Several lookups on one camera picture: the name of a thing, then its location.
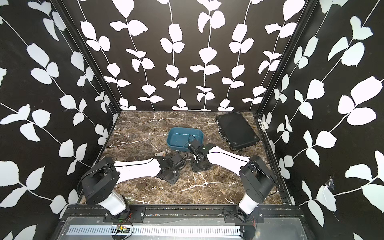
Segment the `playing card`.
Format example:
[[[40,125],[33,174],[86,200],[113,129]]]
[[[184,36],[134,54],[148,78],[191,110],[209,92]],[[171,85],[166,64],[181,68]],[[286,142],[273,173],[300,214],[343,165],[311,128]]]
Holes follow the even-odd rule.
[[[163,151],[163,152],[159,152],[159,153],[155,153],[155,157],[165,157],[166,156],[166,152]]]

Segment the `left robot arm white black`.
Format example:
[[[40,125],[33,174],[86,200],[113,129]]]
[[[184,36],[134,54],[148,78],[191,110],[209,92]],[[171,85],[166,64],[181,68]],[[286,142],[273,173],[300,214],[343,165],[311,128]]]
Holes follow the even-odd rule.
[[[88,205],[100,205],[111,215],[118,216],[130,209],[125,198],[115,191],[115,186],[133,179],[156,177],[174,185],[185,167],[183,158],[155,156],[135,162],[114,161],[104,158],[87,171],[80,179],[83,194]]]

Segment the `teal plastic storage box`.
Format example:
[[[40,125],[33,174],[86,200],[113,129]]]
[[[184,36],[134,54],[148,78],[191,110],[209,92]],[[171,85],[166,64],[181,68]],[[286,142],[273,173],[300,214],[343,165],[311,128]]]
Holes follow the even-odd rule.
[[[167,145],[175,151],[189,152],[188,145],[193,140],[198,140],[202,144],[204,133],[199,129],[174,127],[168,133]]]

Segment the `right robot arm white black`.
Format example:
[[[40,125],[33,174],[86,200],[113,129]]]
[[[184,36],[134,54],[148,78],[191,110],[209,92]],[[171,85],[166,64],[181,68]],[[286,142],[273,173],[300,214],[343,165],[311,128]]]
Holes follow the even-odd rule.
[[[276,185],[274,174],[259,156],[236,155],[214,144],[201,145],[196,140],[189,143],[188,148],[194,155],[194,172],[207,171],[217,165],[240,177],[245,194],[237,205],[239,218],[248,217]]]

